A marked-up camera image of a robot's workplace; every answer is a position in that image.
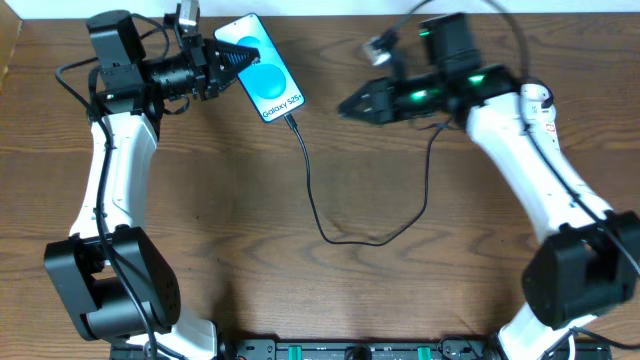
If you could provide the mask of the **blue screen Galaxy smartphone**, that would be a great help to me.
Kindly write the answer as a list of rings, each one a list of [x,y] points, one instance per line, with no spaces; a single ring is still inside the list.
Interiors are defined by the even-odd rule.
[[[257,14],[216,29],[214,36],[258,50],[259,60],[241,71],[239,80],[263,122],[271,123],[305,104],[305,96]]]

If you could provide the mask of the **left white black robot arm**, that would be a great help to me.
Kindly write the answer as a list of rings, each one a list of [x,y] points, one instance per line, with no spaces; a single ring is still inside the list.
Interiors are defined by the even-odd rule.
[[[176,54],[146,54],[140,15],[112,10],[86,23],[94,56],[85,108],[93,141],[86,192],[66,240],[44,266],[79,336],[114,359],[231,359],[216,326],[181,302],[177,277],[145,231],[147,185],[162,118],[176,100],[219,96],[259,61],[252,47],[204,37],[200,8],[181,1],[152,21]]]

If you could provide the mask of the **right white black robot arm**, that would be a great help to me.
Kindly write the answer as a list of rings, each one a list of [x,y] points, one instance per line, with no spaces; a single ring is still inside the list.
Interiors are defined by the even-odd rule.
[[[339,105],[347,118],[384,125],[445,113],[493,161],[538,241],[524,270],[525,304],[485,349],[488,359],[544,359],[599,316],[632,299],[639,278],[639,218],[618,213],[562,154],[553,95],[542,82],[484,63],[462,13],[423,21],[432,72],[408,77],[395,29],[366,53],[390,76]]]

